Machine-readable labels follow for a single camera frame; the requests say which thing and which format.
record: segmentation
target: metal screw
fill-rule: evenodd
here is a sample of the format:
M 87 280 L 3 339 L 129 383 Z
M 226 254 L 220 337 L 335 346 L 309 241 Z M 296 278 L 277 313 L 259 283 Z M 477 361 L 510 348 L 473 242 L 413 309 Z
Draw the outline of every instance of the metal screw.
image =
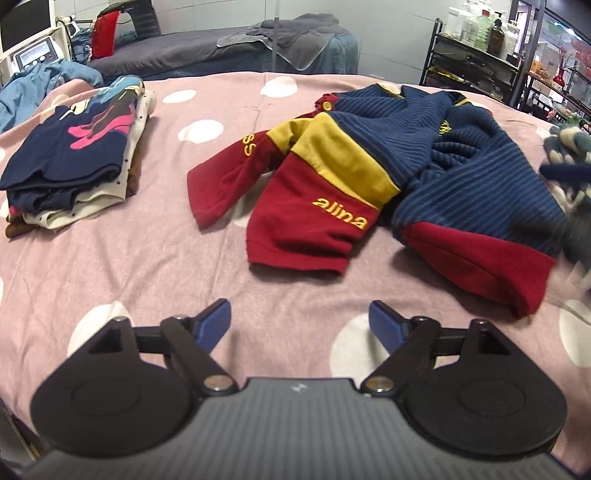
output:
M 214 392 L 227 390 L 233 384 L 234 380 L 227 375 L 210 375 L 203 381 L 203 385 Z
M 392 380 L 388 377 L 381 377 L 379 375 L 368 379 L 365 385 L 372 392 L 376 393 L 389 392 L 394 388 L 394 382 Z

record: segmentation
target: pink bedsheet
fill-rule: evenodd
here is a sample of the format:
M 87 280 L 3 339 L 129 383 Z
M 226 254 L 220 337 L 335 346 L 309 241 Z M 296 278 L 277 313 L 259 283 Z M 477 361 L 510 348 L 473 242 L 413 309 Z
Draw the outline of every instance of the pink bedsheet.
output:
M 569 418 L 555 455 L 576 471 L 590 467 L 591 326 L 557 305 L 566 301 L 579 315 L 591 320 L 591 314 L 580 278 L 562 262 L 537 315 L 516 322 L 504 306 L 450 284 L 384 229 L 356 249 L 343 278 L 250 267 L 245 226 L 264 179 L 220 224 L 199 232 L 187 200 L 188 170 L 237 139 L 312 110 L 324 93 L 372 82 L 259 73 L 148 82 L 158 105 L 138 145 L 139 193 L 57 235 L 11 242 L 0 235 L 0 397 L 15 414 L 30 424 L 40 382 L 110 317 L 125 313 L 137 326 L 156 325 L 220 297 L 232 302 L 232 328 L 213 356 L 238 380 L 361 380 L 385 358 L 367 324 L 370 302 L 381 299 L 403 315 L 428 315 L 444 326 L 493 320 L 566 394 Z M 89 94 L 83 82 L 70 82 L 39 111 Z M 494 113 L 534 167 L 541 163 L 540 135 L 548 124 L 467 96 Z M 0 136 L 0 172 L 37 123 L 35 117 Z

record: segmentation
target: plastic bottle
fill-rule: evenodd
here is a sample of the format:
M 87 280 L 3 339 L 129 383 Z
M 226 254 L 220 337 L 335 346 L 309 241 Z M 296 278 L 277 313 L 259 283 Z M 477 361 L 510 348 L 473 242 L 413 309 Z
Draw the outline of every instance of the plastic bottle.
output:
M 501 49 L 501 60 L 506 60 L 507 55 L 513 55 L 515 53 L 515 47 L 517 46 L 517 40 L 519 39 L 519 28 L 515 25 L 513 20 L 507 24 L 507 32 L 505 33 L 505 41 L 503 42 L 503 48 Z
M 505 34 L 507 33 L 507 30 L 509 29 L 509 27 L 507 27 L 507 25 L 509 23 L 508 19 L 509 19 L 509 12 L 507 10 L 501 10 L 501 20 L 503 22 L 503 25 L 501 28 L 503 30 L 503 33 L 505 33 Z
M 491 18 L 488 10 L 483 9 L 482 15 L 478 17 L 478 34 L 474 46 L 478 50 L 486 51 L 488 48 L 488 38 L 491 34 Z
M 491 35 L 488 40 L 488 49 L 487 52 L 495 57 L 501 56 L 501 52 L 503 49 L 503 43 L 505 41 L 505 34 L 503 29 L 501 28 L 503 21 L 501 20 L 501 16 L 499 14 L 499 18 L 495 20 L 495 25 L 491 28 Z
M 474 46 L 476 42 L 476 36 L 478 35 L 478 20 L 474 15 L 471 15 L 464 21 L 464 29 L 462 30 L 462 36 L 460 41 L 469 45 Z
M 443 31 L 443 33 L 445 33 L 445 35 L 447 35 L 448 37 L 453 38 L 456 32 L 456 25 L 459 15 L 460 9 L 453 7 L 449 8 L 449 12 L 447 14 L 447 22 L 445 24 L 445 30 Z
M 482 15 L 482 9 L 485 7 L 486 5 L 483 4 L 482 2 L 479 2 L 478 0 L 474 0 L 472 2 L 472 5 L 470 6 L 470 11 L 472 12 L 472 15 L 474 15 L 476 18 L 479 17 L 480 15 Z
M 462 32 L 464 31 L 464 25 L 466 23 L 466 20 L 471 17 L 472 12 L 470 12 L 470 4 L 466 2 L 462 6 L 462 9 L 460 10 L 457 16 L 456 31 L 454 32 L 455 39 L 462 39 Z

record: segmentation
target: metal rack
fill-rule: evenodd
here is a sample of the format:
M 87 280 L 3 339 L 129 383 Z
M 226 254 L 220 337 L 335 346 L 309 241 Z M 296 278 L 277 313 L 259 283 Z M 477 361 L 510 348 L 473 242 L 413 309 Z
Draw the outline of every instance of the metal rack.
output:
M 442 34 L 442 26 L 437 19 L 420 84 L 481 93 L 510 105 L 520 69 Z

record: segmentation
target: red vase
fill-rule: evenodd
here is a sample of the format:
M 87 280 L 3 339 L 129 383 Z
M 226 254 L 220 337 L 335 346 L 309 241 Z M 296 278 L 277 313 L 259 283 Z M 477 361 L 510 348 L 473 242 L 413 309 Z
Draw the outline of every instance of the red vase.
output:
M 552 81 L 558 83 L 562 88 L 564 88 L 564 69 L 558 70 L 558 75 L 552 79 Z

